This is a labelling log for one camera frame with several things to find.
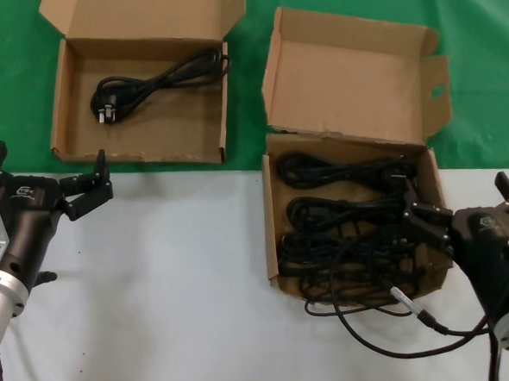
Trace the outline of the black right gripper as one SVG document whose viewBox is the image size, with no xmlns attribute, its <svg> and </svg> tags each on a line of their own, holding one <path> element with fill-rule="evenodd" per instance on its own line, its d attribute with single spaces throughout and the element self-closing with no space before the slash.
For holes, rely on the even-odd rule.
<svg viewBox="0 0 509 381">
<path fill-rule="evenodd" d="M 509 312 L 509 178 L 500 171 L 494 184 L 503 202 L 494 208 L 457 210 L 453 216 L 449 209 L 422 203 L 413 182 L 399 177 L 401 232 L 408 240 L 454 256 L 489 321 Z"/>
</svg>

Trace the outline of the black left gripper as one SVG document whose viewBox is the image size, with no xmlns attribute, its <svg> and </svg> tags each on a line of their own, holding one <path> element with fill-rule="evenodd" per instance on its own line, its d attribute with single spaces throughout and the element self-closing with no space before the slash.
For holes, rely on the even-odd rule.
<svg viewBox="0 0 509 381">
<path fill-rule="evenodd" d="M 0 186 L 8 199 L 5 227 L 9 239 L 0 270 L 33 288 L 62 212 L 76 221 L 113 198 L 110 168 L 101 149 L 92 172 L 58 182 L 54 178 L 13 176 L 2 169 L 6 156 L 6 143 L 0 141 Z"/>
</svg>

